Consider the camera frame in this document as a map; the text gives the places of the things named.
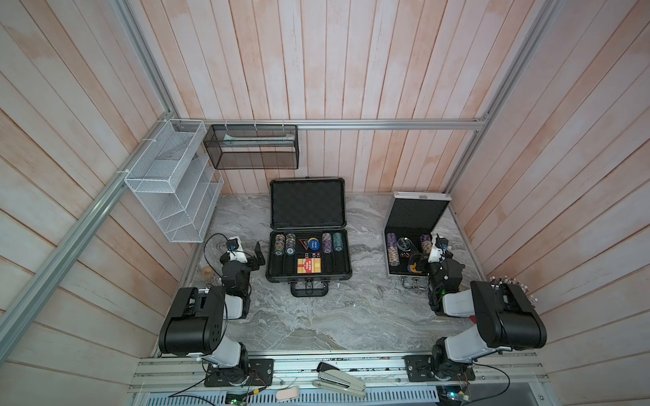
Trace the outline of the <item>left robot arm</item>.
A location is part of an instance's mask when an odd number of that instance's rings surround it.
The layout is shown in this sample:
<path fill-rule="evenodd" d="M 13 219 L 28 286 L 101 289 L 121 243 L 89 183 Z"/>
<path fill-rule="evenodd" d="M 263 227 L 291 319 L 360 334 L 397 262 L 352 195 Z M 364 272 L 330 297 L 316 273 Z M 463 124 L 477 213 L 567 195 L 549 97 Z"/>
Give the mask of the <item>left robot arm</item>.
<path fill-rule="evenodd" d="M 252 286 L 251 273 L 266 264 L 259 244 L 250 255 L 239 240 L 227 241 L 222 265 L 221 284 L 206 289 L 182 288 L 173 303 L 158 336 L 158 348 L 166 355 L 195 357 L 220 370 L 250 370 L 243 343 L 226 337 L 227 322 L 248 316 Z"/>

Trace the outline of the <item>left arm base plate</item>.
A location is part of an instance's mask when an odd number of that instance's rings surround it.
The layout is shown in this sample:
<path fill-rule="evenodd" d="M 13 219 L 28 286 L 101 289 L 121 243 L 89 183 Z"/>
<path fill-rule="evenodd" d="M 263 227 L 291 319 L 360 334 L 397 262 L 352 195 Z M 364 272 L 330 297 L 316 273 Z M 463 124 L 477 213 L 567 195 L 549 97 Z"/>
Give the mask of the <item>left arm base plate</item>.
<path fill-rule="evenodd" d="M 273 359 L 250 359 L 236 367 L 208 366 L 205 387 L 269 387 L 274 379 Z"/>

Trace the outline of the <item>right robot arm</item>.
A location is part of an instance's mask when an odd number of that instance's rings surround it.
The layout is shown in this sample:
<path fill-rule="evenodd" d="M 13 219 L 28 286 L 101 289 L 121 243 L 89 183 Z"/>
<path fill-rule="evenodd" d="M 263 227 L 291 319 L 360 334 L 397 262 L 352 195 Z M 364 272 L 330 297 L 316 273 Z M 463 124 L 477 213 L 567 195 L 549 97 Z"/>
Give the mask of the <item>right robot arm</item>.
<path fill-rule="evenodd" d="M 460 290 L 465 266 L 442 252 L 432 259 L 413 254 L 409 269 L 428 274 L 428 301 L 438 316 L 469 319 L 473 325 L 457 335 L 440 338 L 427 356 L 405 358 L 412 382 L 448 381 L 470 377 L 474 361 L 503 351 L 543 348 L 547 330 L 526 296 L 526 289 L 509 279 L 472 281 Z"/>

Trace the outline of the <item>silver aluminium poker case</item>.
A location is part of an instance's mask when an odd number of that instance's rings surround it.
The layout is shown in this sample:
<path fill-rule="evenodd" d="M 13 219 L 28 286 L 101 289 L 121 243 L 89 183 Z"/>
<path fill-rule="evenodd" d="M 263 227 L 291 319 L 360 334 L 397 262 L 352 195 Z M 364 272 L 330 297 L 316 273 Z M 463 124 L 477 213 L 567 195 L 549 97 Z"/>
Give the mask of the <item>silver aluminium poker case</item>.
<path fill-rule="evenodd" d="M 412 253 L 421 253 L 420 235 L 430 233 L 436 239 L 434 229 L 451 203 L 444 193 L 394 192 L 384 222 L 384 252 L 389 277 L 414 277 L 426 279 L 428 275 L 412 275 L 407 271 Z M 398 239 L 400 264 L 391 267 L 388 261 L 386 234 L 395 233 Z"/>

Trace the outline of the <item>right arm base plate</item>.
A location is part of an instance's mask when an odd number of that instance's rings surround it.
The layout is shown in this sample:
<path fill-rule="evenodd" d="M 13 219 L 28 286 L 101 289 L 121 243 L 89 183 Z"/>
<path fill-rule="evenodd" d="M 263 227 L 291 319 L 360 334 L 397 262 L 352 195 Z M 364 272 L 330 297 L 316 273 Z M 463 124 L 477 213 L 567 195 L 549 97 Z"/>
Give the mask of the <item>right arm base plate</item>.
<path fill-rule="evenodd" d="M 447 360 L 444 356 L 407 355 L 404 362 L 410 382 L 465 382 L 476 379 L 471 364 Z"/>

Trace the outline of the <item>dark grey poker case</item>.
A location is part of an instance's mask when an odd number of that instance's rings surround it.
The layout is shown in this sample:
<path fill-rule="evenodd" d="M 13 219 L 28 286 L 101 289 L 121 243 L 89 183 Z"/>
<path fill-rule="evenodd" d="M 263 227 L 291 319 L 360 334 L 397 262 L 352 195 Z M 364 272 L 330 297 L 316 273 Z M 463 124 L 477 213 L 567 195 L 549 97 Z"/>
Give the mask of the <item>dark grey poker case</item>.
<path fill-rule="evenodd" d="M 267 281 L 287 283 L 296 298 L 316 298 L 328 294 L 331 282 L 351 278 L 350 244 L 346 230 L 345 180 L 342 178 L 276 179 L 269 184 L 271 193 L 272 233 L 269 237 Z M 274 255 L 276 234 L 294 233 L 296 253 Z M 345 248 L 341 252 L 323 254 L 323 233 L 342 233 Z M 307 247 L 309 238 L 321 243 L 319 251 Z M 307 252 L 320 252 L 323 270 L 319 274 L 298 274 L 297 260 Z"/>

